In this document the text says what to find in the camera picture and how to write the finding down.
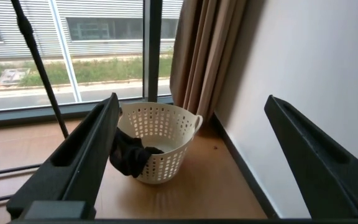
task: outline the curtain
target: curtain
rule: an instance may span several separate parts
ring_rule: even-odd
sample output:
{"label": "curtain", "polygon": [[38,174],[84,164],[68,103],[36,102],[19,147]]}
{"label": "curtain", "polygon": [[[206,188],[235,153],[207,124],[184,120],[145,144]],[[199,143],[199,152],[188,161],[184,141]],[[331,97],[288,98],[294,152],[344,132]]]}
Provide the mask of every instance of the curtain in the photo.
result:
{"label": "curtain", "polygon": [[213,114],[246,0],[184,0],[173,48],[170,89],[177,106]]}

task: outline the building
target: building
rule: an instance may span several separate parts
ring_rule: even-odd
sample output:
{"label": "building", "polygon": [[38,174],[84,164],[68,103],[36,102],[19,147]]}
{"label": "building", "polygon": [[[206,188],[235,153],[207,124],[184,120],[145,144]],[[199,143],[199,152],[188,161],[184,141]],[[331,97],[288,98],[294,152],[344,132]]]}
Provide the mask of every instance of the building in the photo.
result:
{"label": "building", "polygon": [[[49,2],[21,0],[42,58],[59,58],[62,50]],[[142,52],[143,0],[55,0],[72,57]],[[183,0],[164,0],[161,52],[173,48]],[[0,0],[0,60],[31,58],[16,24],[10,1]]]}

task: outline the grass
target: grass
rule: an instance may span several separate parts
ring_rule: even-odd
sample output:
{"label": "grass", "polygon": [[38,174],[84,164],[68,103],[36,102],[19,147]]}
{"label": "grass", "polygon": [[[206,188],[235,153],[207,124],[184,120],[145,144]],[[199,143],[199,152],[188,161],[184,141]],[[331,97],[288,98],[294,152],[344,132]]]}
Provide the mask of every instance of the grass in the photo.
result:
{"label": "grass", "polygon": [[[172,56],[160,57],[159,77],[169,77],[171,72]],[[46,63],[49,81],[53,85],[70,83],[66,66],[63,62]],[[20,82],[20,86],[42,86],[37,67],[33,62],[20,65],[0,65],[0,76],[7,68],[30,68],[30,73]],[[73,68],[78,83],[106,82],[115,80],[129,80],[142,78],[142,58],[126,59],[114,58],[111,60],[92,60],[73,62]]]}

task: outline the laundry basket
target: laundry basket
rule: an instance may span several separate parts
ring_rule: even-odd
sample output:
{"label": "laundry basket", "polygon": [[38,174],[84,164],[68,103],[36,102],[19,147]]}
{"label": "laundry basket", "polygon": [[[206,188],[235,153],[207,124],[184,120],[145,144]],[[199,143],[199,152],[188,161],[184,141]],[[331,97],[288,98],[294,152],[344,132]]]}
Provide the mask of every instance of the laundry basket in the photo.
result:
{"label": "laundry basket", "polygon": [[178,172],[187,147],[203,123],[203,117],[178,106],[161,103],[122,104],[118,128],[132,138],[141,138],[145,147],[156,147],[138,180],[164,183]]}

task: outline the floor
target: floor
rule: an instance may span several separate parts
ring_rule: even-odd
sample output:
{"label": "floor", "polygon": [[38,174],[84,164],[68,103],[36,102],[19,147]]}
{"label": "floor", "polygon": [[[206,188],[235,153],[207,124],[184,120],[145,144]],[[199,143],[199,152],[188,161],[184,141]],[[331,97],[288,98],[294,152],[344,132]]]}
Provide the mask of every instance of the floor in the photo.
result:
{"label": "floor", "polygon": [[[67,122],[72,131],[79,121]],[[43,162],[63,141],[56,123],[0,129],[0,169]],[[0,175],[0,196],[14,194],[31,170]],[[0,223],[9,221],[0,202]],[[266,218],[223,141],[206,125],[194,138],[179,173],[146,185],[106,164],[96,218]]]}

